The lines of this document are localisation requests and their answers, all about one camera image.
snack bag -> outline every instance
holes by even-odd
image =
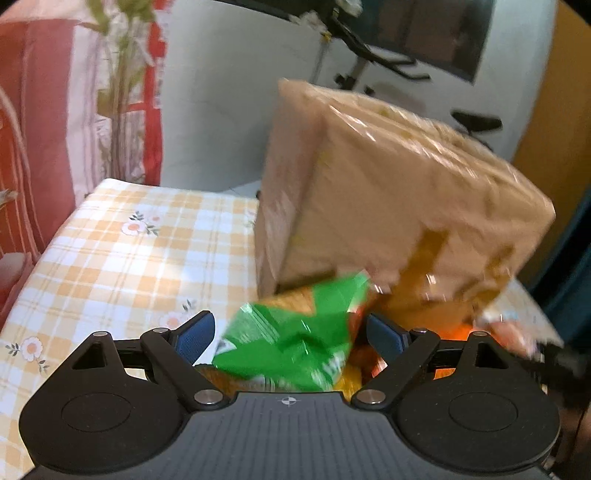
[[[213,365],[271,389],[329,391],[361,323],[365,273],[243,305],[223,335]]]
[[[288,391],[285,388],[279,388],[274,383],[260,382],[257,378],[254,380],[244,380],[236,378],[217,368],[201,364],[196,365],[195,369],[215,385],[224,395],[233,398],[237,392],[283,392]]]
[[[345,400],[351,401],[351,397],[355,395],[357,390],[360,390],[362,386],[361,370],[347,362],[343,368],[343,373],[332,390],[342,392]]]

pink curtain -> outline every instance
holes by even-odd
[[[158,185],[172,0],[20,0],[0,17],[0,327],[104,178]]]

blue gripper pad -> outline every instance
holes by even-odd
[[[181,357],[193,365],[213,342],[215,333],[213,313],[204,310],[172,331],[170,343]]]
[[[372,313],[365,327],[369,344],[390,364],[410,344],[410,334],[386,317]]]

white wall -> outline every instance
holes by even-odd
[[[360,78],[376,97],[450,124],[452,108],[491,113],[505,128],[486,135],[511,159],[545,68],[555,0],[496,0],[475,82],[420,64],[413,83],[371,65]],[[176,0],[163,86],[163,185],[221,191],[260,178],[277,80],[308,79],[318,35],[269,15],[213,0]],[[334,86],[355,56],[332,43],[319,84]]]

bed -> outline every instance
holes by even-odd
[[[0,335],[0,478],[18,479],[33,466],[18,433],[20,411],[92,332],[138,338],[207,309],[219,337],[256,297],[257,206],[112,179],[86,198],[43,253]],[[491,309],[512,310],[539,338],[560,341],[517,281]],[[215,344],[200,362],[210,362]]]

